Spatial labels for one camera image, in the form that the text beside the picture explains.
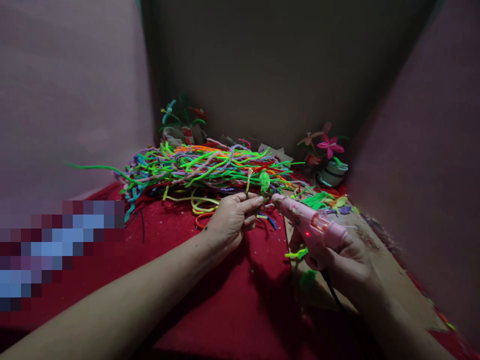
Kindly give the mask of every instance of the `red tablecloth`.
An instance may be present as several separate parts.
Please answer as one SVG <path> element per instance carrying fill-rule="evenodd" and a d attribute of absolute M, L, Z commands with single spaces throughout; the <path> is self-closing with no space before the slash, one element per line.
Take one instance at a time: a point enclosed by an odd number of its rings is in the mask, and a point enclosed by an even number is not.
<path fill-rule="evenodd" d="M 89 200 L 118 200 L 112 184 Z M 283 218 L 271 231 L 266 221 L 163 319 L 138 350 L 159 354 L 237 359 L 358 359 L 360 354 L 341 313 L 302 312 L 285 261 Z M 0 350 L 105 284 L 181 244 L 199 231 L 188 202 L 155 201 L 132 215 L 125 230 L 104 231 L 103 242 L 84 243 L 83 256 L 64 257 L 52 283 L 32 287 L 22 311 L 0 313 Z M 378 353 L 368 331 L 360 342 Z"/>

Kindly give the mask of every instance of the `black cable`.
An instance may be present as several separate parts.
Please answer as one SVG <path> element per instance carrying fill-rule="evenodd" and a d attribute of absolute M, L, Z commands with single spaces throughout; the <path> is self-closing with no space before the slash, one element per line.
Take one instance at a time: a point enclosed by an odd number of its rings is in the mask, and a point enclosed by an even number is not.
<path fill-rule="evenodd" d="M 355 324 L 353 323 L 352 321 L 352 318 L 349 316 L 349 314 L 347 313 L 347 310 L 345 309 L 345 307 L 343 306 L 343 304 L 340 302 L 339 300 L 339 297 L 337 296 L 337 293 L 335 292 L 334 290 L 334 287 L 332 286 L 332 281 L 330 280 L 330 275 L 329 275 L 329 272 L 327 271 L 327 269 L 323 269 L 322 271 L 320 271 L 320 274 L 323 276 L 323 278 L 325 279 L 325 282 L 328 286 L 328 289 L 330 290 L 331 292 L 331 295 L 333 296 L 333 299 L 335 300 L 335 303 L 336 305 L 338 306 L 338 309 L 340 310 L 340 312 L 342 312 L 345 317 L 347 318 L 348 320 L 348 324 L 349 324 L 349 327 L 350 327 L 350 331 L 353 335 L 353 339 L 354 341 L 356 342 L 357 346 L 358 346 L 358 349 L 360 350 L 360 353 L 362 355 L 362 358 L 363 359 L 372 359 L 372 357 L 370 357 L 370 355 L 366 356 L 366 349 L 365 349 L 365 346 L 362 346 L 362 344 L 360 343 L 360 340 L 359 340 L 359 337 L 357 336 L 357 332 L 356 332 L 356 328 L 355 328 Z"/>

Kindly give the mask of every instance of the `gray wall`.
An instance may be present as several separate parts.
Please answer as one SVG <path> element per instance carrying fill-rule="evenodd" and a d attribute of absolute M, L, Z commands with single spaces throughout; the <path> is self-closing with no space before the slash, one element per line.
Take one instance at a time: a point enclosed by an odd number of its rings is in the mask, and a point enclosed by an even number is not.
<path fill-rule="evenodd" d="M 480 2 L 449 0 L 362 129 L 348 192 L 480 350 Z"/>
<path fill-rule="evenodd" d="M 327 121 L 351 133 L 427 3 L 157 1 L 170 95 L 204 107 L 213 137 L 253 136 L 287 153 Z"/>
<path fill-rule="evenodd" d="M 130 0 L 0 1 L 0 199 L 68 199 L 152 142 L 148 68 Z"/>

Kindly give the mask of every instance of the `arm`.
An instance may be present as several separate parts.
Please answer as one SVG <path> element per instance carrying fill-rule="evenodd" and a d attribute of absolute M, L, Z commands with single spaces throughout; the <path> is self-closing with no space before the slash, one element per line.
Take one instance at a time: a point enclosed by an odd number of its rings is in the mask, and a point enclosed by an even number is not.
<path fill-rule="evenodd" d="M 262 197 L 225 197 L 198 235 L 100 288 L 0 355 L 0 359 L 128 357 L 155 325 L 255 227 Z"/>
<path fill-rule="evenodd" d="M 302 243 L 301 234 L 295 231 L 289 244 L 291 251 L 296 253 Z M 333 287 L 352 302 L 388 359 L 453 359 L 387 293 L 365 246 L 358 239 L 348 237 L 336 251 L 319 244 L 315 253 L 322 257 L 322 263 L 328 264 Z"/>

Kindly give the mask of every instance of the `pink glue gun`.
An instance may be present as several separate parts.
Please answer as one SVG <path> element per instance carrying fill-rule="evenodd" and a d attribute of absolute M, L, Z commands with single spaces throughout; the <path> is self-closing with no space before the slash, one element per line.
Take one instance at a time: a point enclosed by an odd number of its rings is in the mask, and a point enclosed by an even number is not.
<path fill-rule="evenodd" d="M 308 255 L 305 257 L 307 265 L 313 270 L 322 271 L 326 264 L 322 264 L 316 256 L 315 245 L 320 243 L 328 248 L 337 249 L 344 243 L 347 229 L 336 222 L 322 218 L 320 213 L 311 207 L 284 195 L 276 193 L 272 196 L 271 201 L 275 204 L 278 212 L 287 217 L 303 236 L 308 249 Z"/>

